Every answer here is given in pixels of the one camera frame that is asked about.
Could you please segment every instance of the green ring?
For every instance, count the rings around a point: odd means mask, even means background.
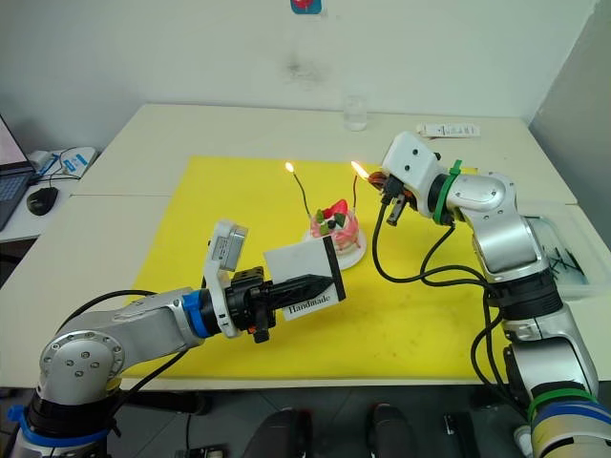
[[[460,175],[460,164],[462,164],[462,160],[458,159],[452,166],[452,169],[450,169],[450,174],[443,182],[441,191],[439,191],[439,198],[437,198],[435,212],[432,214],[432,220],[437,224],[441,224],[441,212],[443,211],[443,206],[446,204],[446,198],[450,192],[450,187],[452,186],[452,183],[454,183],[456,177]]]
[[[553,391],[548,391],[546,393],[539,394],[533,400],[533,402],[528,406],[528,421],[530,423],[533,422],[533,415],[535,414],[535,409],[538,406],[540,406],[541,403],[545,403],[546,401],[550,401],[550,400],[556,399],[556,398],[565,398],[567,396],[585,398],[585,399],[590,400],[590,401],[592,401],[594,403],[598,402],[598,400],[593,395],[591,395],[590,393],[588,393],[587,391],[584,391],[582,389],[577,389],[577,388],[555,389]]]

